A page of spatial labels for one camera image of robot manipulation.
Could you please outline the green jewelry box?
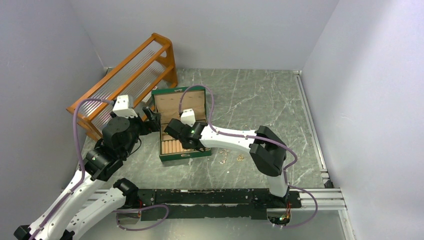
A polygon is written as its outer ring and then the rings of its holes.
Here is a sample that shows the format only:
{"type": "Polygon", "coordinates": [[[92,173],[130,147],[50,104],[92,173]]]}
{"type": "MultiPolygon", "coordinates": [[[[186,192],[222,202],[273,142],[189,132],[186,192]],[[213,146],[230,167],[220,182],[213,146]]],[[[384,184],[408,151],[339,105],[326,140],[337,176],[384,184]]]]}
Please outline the green jewelry box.
{"type": "Polygon", "coordinates": [[[207,126],[206,88],[176,87],[152,91],[160,114],[159,159],[162,163],[209,157],[212,150],[200,143],[207,126]]]}

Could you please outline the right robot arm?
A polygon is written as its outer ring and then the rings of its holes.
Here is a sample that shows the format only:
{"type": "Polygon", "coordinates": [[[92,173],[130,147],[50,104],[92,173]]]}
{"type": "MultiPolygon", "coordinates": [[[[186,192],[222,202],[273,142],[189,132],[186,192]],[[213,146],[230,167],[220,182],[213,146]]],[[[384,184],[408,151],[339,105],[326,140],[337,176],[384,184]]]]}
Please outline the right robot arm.
{"type": "Polygon", "coordinates": [[[202,121],[196,121],[190,126],[173,118],[164,132],[180,141],[183,149],[202,152],[207,148],[222,148],[249,154],[258,171],[267,176],[270,202],[275,207],[282,207],[288,202],[290,187],[284,165],[289,148],[269,127],[234,130],[202,121]]]}

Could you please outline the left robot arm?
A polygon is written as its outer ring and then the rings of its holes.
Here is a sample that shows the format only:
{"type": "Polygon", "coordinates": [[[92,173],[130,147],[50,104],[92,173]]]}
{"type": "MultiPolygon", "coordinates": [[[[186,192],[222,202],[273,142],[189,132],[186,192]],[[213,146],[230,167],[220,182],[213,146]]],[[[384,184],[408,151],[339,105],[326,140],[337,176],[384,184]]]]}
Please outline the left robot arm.
{"type": "Polygon", "coordinates": [[[138,187],[126,178],[117,180],[98,200],[83,205],[123,166],[140,136],[158,132],[160,113],[144,107],[143,121],[131,107],[123,113],[114,109],[113,118],[103,129],[100,143],[79,160],[79,169],[54,203],[30,225],[21,225],[13,233],[18,240],[79,240],[90,228],[115,210],[142,207],[138,187]]]}

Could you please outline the gold earring cluster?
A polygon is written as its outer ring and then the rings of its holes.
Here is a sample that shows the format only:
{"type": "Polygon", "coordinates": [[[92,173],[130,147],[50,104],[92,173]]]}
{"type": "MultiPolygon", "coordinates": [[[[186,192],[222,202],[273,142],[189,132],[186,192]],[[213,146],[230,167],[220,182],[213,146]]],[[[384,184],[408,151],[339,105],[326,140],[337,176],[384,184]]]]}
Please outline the gold earring cluster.
{"type": "Polygon", "coordinates": [[[219,153],[223,155],[228,155],[231,152],[229,149],[222,149],[219,153]]]}

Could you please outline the orange wooden rack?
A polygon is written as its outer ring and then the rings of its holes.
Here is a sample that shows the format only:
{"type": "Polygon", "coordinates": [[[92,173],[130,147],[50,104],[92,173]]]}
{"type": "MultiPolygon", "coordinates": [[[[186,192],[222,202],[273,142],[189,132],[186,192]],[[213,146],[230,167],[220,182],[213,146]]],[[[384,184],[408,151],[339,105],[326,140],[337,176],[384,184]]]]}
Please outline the orange wooden rack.
{"type": "MultiPolygon", "coordinates": [[[[137,106],[162,81],[170,88],[178,85],[173,44],[169,38],[152,33],[79,100],[114,100],[119,95],[130,95],[137,106]]],[[[101,131],[111,118],[111,111],[112,106],[106,103],[86,102],[78,110],[77,124],[87,137],[96,141],[102,137],[101,131]]]]}

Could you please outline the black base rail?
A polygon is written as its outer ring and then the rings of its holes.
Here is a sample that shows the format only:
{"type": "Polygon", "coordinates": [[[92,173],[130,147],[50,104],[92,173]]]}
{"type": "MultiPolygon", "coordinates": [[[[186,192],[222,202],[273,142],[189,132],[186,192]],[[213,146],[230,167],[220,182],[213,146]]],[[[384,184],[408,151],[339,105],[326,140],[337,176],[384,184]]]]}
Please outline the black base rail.
{"type": "Polygon", "coordinates": [[[133,197],[124,198],[123,209],[166,205],[169,210],[143,210],[142,221],[162,218],[249,218],[277,219],[296,211],[346,210],[342,193],[337,189],[319,188],[290,190],[287,197],[270,194],[267,188],[226,189],[139,189],[133,197]]]}

